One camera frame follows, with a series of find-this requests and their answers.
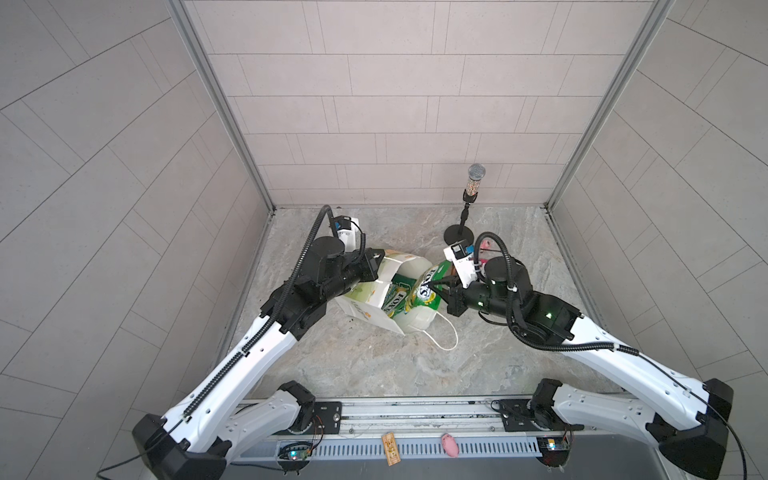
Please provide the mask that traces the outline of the black microphone stand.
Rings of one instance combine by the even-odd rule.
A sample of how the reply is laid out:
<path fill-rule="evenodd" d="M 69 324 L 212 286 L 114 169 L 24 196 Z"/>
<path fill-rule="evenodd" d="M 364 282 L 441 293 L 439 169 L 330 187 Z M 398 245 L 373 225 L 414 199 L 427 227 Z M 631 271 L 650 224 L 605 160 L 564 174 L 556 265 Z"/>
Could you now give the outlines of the black microphone stand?
<path fill-rule="evenodd" d="M 447 227 L 443 234 L 443 239 L 447 245 L 461 243 L 465 246 L 469 246 L 474 244 L 475 235 L 466 225 L 466 222 L 469 217 L 470 207 L 476 199 L 477 194 L 470 195 L 467 191 L 463 192 L 464 207 L 460 215 L 459 223 Z"/>

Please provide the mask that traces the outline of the circuit board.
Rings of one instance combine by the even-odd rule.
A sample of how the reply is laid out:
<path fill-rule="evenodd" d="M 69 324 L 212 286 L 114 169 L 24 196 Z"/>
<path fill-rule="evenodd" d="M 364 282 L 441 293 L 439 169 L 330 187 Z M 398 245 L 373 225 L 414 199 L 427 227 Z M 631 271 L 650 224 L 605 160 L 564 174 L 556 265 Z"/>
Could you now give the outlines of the circuit board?
<path fill-rule="evenodd" d="M 570 444 L 564 437 L 537 437 L 540 456 L 537 460 L 546 467 L 564 467 L 569 459 Z"/>
<path fill-rule="evenodd" d="M 307 441 L 289 443 L 282 446 L 277 454 L 277 463 L 284 473 L 299 473 L 309 465 L 314 444 Z"/>

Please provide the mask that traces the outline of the wooden tag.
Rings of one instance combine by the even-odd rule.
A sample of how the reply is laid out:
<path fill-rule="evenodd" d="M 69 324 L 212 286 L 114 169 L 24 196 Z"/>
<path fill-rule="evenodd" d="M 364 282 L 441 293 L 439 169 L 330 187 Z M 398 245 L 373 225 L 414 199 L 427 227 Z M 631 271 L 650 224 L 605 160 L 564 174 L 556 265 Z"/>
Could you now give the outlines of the wooden tag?
<path fill-rule="evenodd" d="M 394 466 L 401 462 L 401 456 L 399 453 L 396 438 L 393 432 L 388 432 L 382 437 L 382 444 L 384 455 L 388 466 Z"/>

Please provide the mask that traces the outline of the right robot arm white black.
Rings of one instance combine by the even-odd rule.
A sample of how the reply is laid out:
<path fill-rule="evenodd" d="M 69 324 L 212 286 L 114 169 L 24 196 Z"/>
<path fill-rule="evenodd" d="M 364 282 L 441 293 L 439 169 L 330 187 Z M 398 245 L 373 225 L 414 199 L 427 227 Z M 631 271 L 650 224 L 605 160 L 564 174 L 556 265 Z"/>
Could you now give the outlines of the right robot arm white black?
<path fill-rule="evenodd" d="M 492 258 L 469 278 L 428 278 L 421 288 L 446 301 L 449 314 L 494 315 L 524 345 L 577 360 L 629 394 L 615 398 L 543 379 L 529 402 L 540 428 L 594 426 L 656 447 L 695 477 L 720 476 L 734 397 L 723 381 L 701 381 L 649 358 L 573 305 L 534 290 L 527 268 L 514 258 Z"/>

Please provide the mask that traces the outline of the green fox's candy bag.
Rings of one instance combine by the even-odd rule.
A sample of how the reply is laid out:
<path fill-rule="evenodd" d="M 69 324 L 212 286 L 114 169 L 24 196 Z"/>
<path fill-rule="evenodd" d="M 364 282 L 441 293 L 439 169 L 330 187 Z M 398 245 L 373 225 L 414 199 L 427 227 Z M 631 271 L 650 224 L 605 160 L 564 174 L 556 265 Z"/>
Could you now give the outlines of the green fox's candy bag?
<path fill-rule="evenodd" d="M 406 309 L 410 311 L 417 307 L 427 307 L 432 310 L 437 310 L 441 298 L 431 289 L 429 284 L 449 276 L 451 270 L 452 263 L 448 260 L 444 260 L 427 269 L 414 284 L 414 287 L 407 298 Z"/>
<path fill-rule="evenodd" d="M 416 308 L 416 291 L 416 280 L 414 278 L 395 274 L 381 307 L 382 311 L 389 318 L 394 318 Z"/>

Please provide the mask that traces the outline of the pink oval eraser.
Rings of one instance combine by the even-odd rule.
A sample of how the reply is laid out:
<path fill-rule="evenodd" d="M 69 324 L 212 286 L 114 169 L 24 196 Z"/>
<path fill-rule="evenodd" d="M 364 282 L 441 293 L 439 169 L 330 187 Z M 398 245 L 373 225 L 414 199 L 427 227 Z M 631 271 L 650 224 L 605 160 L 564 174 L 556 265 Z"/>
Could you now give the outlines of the pink oval eraser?
<path fill-rule="evenodd" d="M 458 458 L 459 457 L 460 448 L 459 448 L 459 445 L 458 445 L 456 439 L 452 435 L 450 435 L 448 433 L 443 434 L 442 437 L 441 437 L 441 445 L 442 445 L 442 448 L 443 448 L 445 454 L 448 457 L 450 457 L 450 458 Z"/>

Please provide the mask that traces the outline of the left circuit board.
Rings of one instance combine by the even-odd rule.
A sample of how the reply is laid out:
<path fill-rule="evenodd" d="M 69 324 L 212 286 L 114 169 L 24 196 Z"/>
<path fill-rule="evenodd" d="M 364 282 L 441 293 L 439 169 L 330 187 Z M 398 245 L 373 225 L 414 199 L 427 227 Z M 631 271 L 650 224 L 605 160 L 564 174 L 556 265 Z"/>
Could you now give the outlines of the left circuit board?
<path fill-rule="evenodd" d="M 299 473 L 309 465 L 314 444 L 307 441 L 289 443 L 282 446 L 277 454 L 277 463 L 284 473 Z"/>

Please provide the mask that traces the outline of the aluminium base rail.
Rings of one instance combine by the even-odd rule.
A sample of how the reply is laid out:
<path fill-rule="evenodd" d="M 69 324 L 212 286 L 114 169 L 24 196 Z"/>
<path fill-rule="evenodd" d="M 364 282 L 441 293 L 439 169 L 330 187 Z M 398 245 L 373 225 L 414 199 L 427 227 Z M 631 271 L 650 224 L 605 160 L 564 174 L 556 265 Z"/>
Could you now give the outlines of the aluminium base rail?
<path fill-rule="evenodd" d="M 401 460 L 446 459 L 441 437 L 452 435 L 460 459 L 537 458 L 537 437 L 564 437 L 570 452 L 577 434 L 622 435 L 645 445 L 656 441 L 646 426 L 652 410 L 626 395 L 600 395 L 564 388 L 556 395 L 547 420 L 534 414 L 531 401 L 511 397 L 386 397 L 318 401 L 312 423 L 304 433 L 275 433 L 241 454 L 237 465 L 261 465 L 282 470 L 277 454 L 282 446 L 314 444 L 311 462 L 384 460 L 381 437 L 393 432 Z"/>

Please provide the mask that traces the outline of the white paper bag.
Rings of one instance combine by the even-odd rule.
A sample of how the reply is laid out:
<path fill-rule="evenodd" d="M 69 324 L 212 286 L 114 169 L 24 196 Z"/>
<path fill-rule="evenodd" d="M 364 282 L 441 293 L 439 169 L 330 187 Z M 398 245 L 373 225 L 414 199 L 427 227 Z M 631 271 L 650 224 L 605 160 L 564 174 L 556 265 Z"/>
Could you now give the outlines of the white paper bag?
<path fill-rule="evenodd" d="M 399 335 L 428 335 L 435 319 L 446 318 L 440 312 L 442 299 L 429 283 L 446 279 L 452 270 L 448 260 L 432 264 L 421 256 L 387 250 L 378 278 L 359 283 L 337 302 L 354 319 Z"/>

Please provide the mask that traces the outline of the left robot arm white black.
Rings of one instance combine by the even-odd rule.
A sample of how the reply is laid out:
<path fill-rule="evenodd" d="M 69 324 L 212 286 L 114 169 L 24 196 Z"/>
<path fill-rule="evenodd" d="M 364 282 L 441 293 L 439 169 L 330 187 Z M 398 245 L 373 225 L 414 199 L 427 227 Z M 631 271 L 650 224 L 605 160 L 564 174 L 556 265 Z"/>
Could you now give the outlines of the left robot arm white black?
<path fill-rule="evenodd" d="M 192 393 L 163 415 L 148 414 L 132 436 L 158 479 L 218 479 L 243 452 L 283 431 L 307 429 L 314 396 L 290 381 L 268 399 L 238 406 L 267 370 L 326 313 L 328 303 L 373 282 L 382 249 L 347 252 L 333 236 L 304 246 L 289 279 L 263 305 L 243 339 Z"/>

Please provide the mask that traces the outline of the right circuit board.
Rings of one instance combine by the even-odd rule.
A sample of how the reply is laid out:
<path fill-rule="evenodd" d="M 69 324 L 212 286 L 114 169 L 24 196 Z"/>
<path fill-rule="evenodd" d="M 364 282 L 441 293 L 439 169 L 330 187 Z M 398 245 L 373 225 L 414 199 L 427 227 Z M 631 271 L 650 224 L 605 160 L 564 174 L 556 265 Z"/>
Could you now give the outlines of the right circuit board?
<path fill-rule="evenodd" d="M 537 460 L 546 467 L 564 467 L 569 459 L 570 444 L 564 437 L 537 437 L 540 456 Z"/>

